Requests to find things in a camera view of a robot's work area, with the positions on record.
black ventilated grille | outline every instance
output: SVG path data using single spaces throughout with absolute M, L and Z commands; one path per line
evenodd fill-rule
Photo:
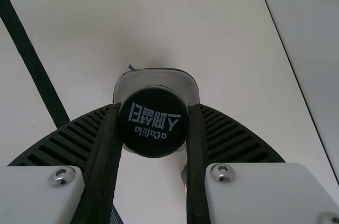
M 217 162 L 283 162 L 261 138 L 232 118 L 199 105 L 207 165 Z
M 108 105 L 69 122 L 30 147 L 9 166 L 77 166 L 86 182 L 109 108 L 118 107 Z

black strap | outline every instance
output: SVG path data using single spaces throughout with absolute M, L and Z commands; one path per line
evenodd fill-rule
M 0 16 L 31 74 L 54 124 L 57 128 L 60 128 L 63 124 L 69 122 L 68 115 L 10 0 L 0 0 Z

white surface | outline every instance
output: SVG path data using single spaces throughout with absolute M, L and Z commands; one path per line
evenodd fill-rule
M 267 0 L 339 175 L 339 0 Z
M 85 183 L 81 170 L 72 167 L 70 183 L 51 186 L 49 176 L 58 167 L 0 167 L 0 223 L 70 223 Z
M 231 183 L 220 183 L 206 169 L 211 224 L 318 224 L 339 207 L 305 167 L 295 163 L 228 163 Z
M 11 1 L 71 119 L 111 103 L 129 64 L 179 68 L 197 81 L 201 103 L 247 126 L 286 161 L 308 167 L 339 202 L 264 0 Z M 6 131 L 0 156 L 14 159 L 10 140 L 18 141 Z M 123 152 L 114 204 L 125 223 L 186 223 L 185 156 L 177 156 Z

silver screw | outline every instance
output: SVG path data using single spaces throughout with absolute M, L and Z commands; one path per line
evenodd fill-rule
M 233 168 L 225 163 L 215 164 L 211 168 L 211 175 L 215 180 L 222 183 L 233 182 L 235 178 Z
M 60 167 L 50 175 L 49 184 L 54 187 L 60 187 L 70 183 L 75 177 L 75 170 L 71 167 Z

black bottle cap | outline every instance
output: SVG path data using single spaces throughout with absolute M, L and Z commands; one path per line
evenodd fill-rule
M 145 157 L 163 157 L 184 144 L 189 111 L 171 89 L 147 86 L 123 103 L 118 126 L 119 135 L 130 150 Z

